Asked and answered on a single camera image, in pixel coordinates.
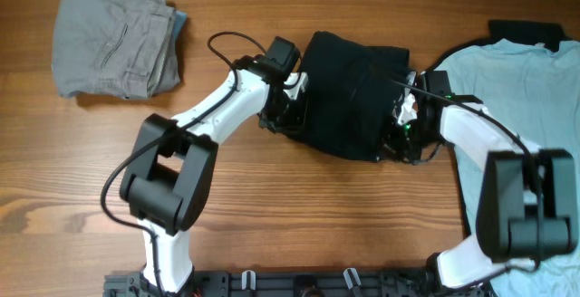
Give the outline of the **black shorts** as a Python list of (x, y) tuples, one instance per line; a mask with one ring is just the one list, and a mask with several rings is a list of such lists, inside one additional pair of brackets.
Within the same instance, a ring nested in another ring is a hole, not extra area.
[(392, 113), (413, 75), (410, 51), (314, 33), (300, 70), (308, 83), (304, 128), (290, 139), (350, 160), (395, 159), (384, 147)]

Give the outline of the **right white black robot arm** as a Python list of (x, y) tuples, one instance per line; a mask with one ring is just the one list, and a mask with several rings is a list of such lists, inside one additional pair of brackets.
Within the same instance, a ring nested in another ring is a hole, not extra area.
[(483, 173), (476, 230), (455, 247), (433, 254), (420, 278), (422, 293), (468, 294), (504, 273), (533, 273), (579, 245), (575, 160), (561, 148), (522, 139), (473, 95), (441, 85), (407, 85), (419, 109), (401, 106), (406, 133), (461, 149)]

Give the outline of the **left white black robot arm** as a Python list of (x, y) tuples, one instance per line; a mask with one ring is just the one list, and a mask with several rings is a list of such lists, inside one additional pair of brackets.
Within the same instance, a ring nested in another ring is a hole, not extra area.
[(295, 72), (300, 52), (277, 37), (256, 56), (229, 63), (226, 80), (197, 106), (171, 119), (143, 121), (122, 165), (120, 197), (146, 239), (142, 270), (108, 276), (106, 296), (197, 296), (189, 229), (208, 201), (219, 146), (248, 118), (294, 135), (305, 123), (308, 77)]

